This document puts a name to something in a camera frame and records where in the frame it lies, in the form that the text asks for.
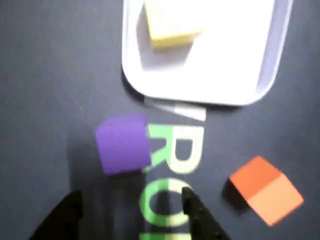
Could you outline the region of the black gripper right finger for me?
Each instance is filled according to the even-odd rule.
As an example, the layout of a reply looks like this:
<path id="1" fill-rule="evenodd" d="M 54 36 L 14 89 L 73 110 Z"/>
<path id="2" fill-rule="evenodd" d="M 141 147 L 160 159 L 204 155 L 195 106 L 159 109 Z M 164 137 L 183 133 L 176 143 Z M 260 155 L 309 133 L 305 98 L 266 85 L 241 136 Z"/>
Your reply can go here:
<path id="1" fill-rule="evenodd" d="M 190 187 L 182 188 L 182 209 L 188 216 L 192 240 L 229 240 L 218 221 Z"/>

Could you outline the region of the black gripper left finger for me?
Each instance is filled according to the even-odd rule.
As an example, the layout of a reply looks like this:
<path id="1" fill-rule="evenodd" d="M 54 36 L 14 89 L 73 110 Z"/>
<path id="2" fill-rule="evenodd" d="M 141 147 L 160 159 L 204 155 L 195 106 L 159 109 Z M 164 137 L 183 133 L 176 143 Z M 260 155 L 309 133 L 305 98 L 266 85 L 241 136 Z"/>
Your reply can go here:
<path id="1" fill-rule="evenodd" d="M 69 193 L 37 227 L 31 240 L 78 240 L 79 222 L 83 217 L 83 194 Z"/>

